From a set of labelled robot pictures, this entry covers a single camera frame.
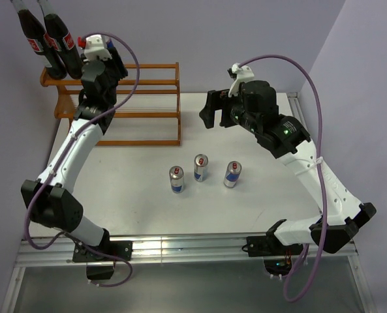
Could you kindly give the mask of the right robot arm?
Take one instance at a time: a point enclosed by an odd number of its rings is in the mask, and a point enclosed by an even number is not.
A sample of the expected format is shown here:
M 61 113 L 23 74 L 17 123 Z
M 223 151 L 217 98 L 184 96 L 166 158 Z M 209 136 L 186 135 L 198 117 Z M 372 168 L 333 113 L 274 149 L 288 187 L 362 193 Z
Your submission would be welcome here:
M 335 254 L 377 212 L 372 203 L 353 196 L 317 156 L 305 127 L 295 117 L 279 113 L 277 94 L 268 82 L 241 83 L 236 96 L 230 96 L 226 89 L 208 91 L 199 113 L 206 128 L 213 128 L 217 110 L 222 112 L 222 127 L 239 125 L 249 131 L 261 147 L 298 178 L 318 206 L 327 205 L 326 213 L 313 218 L 276 222 L 263 238 L 264 255 L 281 254 L 289 246 L 298 252 L 298 244 L 316 244 Z

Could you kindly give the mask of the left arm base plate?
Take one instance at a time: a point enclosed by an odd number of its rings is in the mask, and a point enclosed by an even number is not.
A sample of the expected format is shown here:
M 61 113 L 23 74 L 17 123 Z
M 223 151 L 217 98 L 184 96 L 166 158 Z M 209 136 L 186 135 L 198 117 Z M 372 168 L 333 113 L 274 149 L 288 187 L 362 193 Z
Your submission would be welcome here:
M 111 241 L 108 251 L 104 254 L 130 261 L 132 255 L 132 241 Z M 112 261 L 112 259 L 94 254 L 88 251 L 88 249 L 83 245 L 76 244 L 74 247 L 72 261 L 74 263 L 87 263 L 97 261 Z

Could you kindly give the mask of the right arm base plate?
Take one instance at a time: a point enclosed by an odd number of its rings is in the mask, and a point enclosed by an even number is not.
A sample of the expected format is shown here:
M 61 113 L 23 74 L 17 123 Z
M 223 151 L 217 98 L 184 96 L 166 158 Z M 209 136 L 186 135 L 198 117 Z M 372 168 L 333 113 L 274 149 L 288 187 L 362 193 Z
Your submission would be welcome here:
M 274 235 L 246 237 L 245 251 L 249 257 L 297 256 L 303 245 L 284 245 Z

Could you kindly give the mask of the cola bottle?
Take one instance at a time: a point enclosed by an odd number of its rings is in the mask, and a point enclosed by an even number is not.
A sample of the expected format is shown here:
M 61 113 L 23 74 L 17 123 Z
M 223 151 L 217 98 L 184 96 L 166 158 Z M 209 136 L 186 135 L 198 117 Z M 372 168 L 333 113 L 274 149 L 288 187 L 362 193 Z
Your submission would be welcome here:
M 59 54 L 69 76 L 75 80 L 82 77 L 82 60 L 73 37 L 63 20 L 49 1 L 37 1 L 44 16 L 44 24 L 54 49 Z
M 67 70 L 51 46 L 45 28 L 26 7 L 23 1 L 10 0 L 10 2 L 18 15 L 22 31 L 28 43 L 32 50 L 39 56 L 49 76 L 55 80 L 65 78 L 67 76 Z

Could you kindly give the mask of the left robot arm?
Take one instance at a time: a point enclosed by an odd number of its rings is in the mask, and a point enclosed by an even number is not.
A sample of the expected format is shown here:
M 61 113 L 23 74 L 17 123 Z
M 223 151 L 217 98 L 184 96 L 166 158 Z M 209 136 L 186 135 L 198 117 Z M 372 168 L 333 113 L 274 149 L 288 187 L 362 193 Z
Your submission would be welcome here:
M 90 152 L 114 118 L 117 86 L 128 72 L 115 48 L 86 49 L 84 57 L 83 88 L 69 133 L 46 169 L 21 187 L 27 207 L 24 233 L 30 241 L 31 222 L 54 228 L 88 246 L 96 260 L 105 260 L 112 251 L 110 234 L 85 217 L 82 204 L 72 193 Z

